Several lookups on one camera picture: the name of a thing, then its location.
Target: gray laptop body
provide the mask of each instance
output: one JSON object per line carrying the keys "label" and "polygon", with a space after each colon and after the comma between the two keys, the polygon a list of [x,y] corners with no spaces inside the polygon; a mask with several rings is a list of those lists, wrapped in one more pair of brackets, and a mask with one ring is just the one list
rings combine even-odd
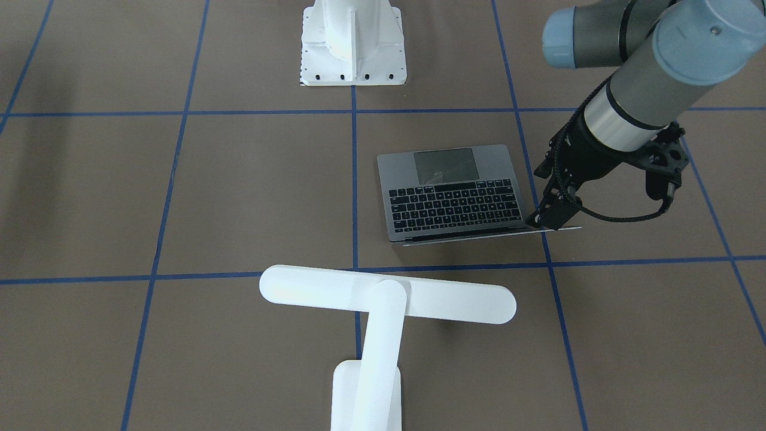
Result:
{"label": "gray laptop body", "polygon": [[505,145],[378,156],[388,238],[405,245],[544,232],[527,212]]}

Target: blue plastic cap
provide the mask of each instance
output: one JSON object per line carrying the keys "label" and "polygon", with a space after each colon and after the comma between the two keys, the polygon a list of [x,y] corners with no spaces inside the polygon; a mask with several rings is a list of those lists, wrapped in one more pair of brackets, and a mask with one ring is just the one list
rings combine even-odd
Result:
{"label": "blue plastic cap", "polygon": [[545,61],[559,69],[575,68],[575,7],[556,11],[542,31]]}
{"label": "blue plastic cap", "polygon": [[660,20],[652,44],[671,77],[714,85],[739,72],[766,44],[766,17],[750,0],[685,0]]}

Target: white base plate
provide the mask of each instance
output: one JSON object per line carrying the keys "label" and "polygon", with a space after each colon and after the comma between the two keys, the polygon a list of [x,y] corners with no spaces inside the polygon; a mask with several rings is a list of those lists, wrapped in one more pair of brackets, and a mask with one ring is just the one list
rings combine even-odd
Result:
{"label": "white base plate", "polygon": [[[332,375],[332,412],[330,431],[351,431],[351,420],[359,382],[360,360],[344,360]],[[387,431],[401,431],[401,373],[396,369]]]}
{"label": "white base plate", "polygon": [[[313,9],[310,7],[303,11],[304,34]],[[401,11],[399,8],[391,9],[401,30]],[[300,83],[309,86],[402,85],[407,80],[404,43],[378,46],[374,54],[359,61],[357,77],[352,76],[352,70],[351,61],[337,58],[326,44],[303,42],[300,56]]]}

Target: white stand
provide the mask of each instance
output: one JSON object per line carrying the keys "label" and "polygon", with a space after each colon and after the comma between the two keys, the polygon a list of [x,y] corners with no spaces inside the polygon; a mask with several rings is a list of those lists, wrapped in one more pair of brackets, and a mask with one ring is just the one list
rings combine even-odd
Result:
{"label": "white stand", "polygon": [[401,85],[407,80],[401,11],[388,0],[316,0],[303,11],[300,82]]}
{"label": "white stand", "polygon": [[516,313],[502,286],[287,265],[268,268],[260,292],[275,304],[370,313],[362,360],[333,374],[331,431],[401,431],[404,316],[503,324]]}

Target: gray robot arm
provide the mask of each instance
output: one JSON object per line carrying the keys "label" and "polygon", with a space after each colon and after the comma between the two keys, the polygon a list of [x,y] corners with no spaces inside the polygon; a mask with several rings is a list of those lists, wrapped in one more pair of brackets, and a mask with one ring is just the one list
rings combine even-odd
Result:
{"label": "gray robot arm", "polygon": [[[551,65],[622,66],[551,139],[535,170],[550,180],[527,223],[558,229],[578,211],[611,222],[664,213],[688,163],[674,119],[766,44],[765,15],[751,0],[603,0],[553,14],[543,37]],[[657,212],[614,218],[583,207],[580,186],[620,163],[647,172],[647,195],[663,201]]]}

